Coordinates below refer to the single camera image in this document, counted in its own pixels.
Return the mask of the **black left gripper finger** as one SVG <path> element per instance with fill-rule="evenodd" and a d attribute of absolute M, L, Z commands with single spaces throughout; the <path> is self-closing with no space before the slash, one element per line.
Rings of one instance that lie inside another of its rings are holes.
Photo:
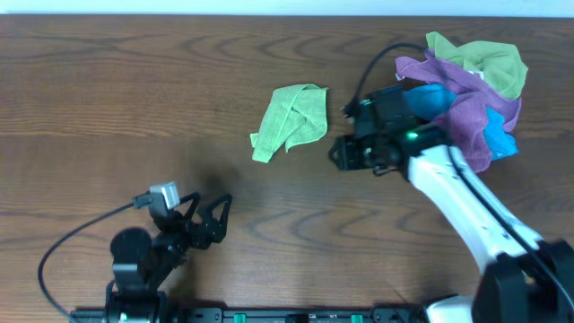
<path fill-rule="evenodd" d="M 232 195 L 227 193 L 205 205 L 200 211 L 202 222 L 227 224 L 229 221 Z"/>
<path fill-rule="evenodd" d="M 180 205 L 184 205 L 190 202 L 186 212 L 178 218 L 178 223 L 190 223 L 196 212 L 197 207 L 201 201 L 201 194 L 199 192 L 193 192 L 186 196 L 183 196 L 179 200 Z"/>

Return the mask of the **light green cloth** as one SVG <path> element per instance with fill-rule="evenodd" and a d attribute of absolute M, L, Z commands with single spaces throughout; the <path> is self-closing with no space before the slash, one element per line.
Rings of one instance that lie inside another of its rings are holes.
<path fill-rule="evenodd" d="M 328 129 L 327 91 L 313 83 L 275 89 L 258 131 L 250 135 L 252 160 L 268 163 L 281 146 L 289 152 L 321 139 Z"/>

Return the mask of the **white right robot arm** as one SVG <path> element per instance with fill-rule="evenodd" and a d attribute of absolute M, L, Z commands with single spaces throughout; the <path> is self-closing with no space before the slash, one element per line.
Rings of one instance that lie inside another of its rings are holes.
<path fill-rule="evenodd" d="M 482 274 L 472 296 L 453 295 L 413 308 L 412 322 L 571 322 L 573 248 L 546 242 L 479 180 L 440 124 L 412 113 L 395 86 L 353 96 L 344 107 L 353 132 L 329 152 L 339 170 L 393 170 L 443 213 Z"/>

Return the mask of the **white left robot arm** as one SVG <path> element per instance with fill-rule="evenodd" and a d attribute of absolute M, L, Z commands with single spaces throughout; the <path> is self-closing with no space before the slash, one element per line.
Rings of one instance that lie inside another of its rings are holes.
<path fill-rule="evenodd" d="M 133 199 L 146 208 L 160 232 L 152 237 L 142 228 L 128 228 L 110 243 L 117 289 L 107 291 L 104 322 L 186 322 L 188 311 L 170 301 L 159 287 L 190 249 L 208 249 L 226 236 L 232 195 L 225 194 L 200 207 L 194 192 L 175 205 L 190 202 L 185 213 L 175 209 L 163 194 L 149 191 Z"/>

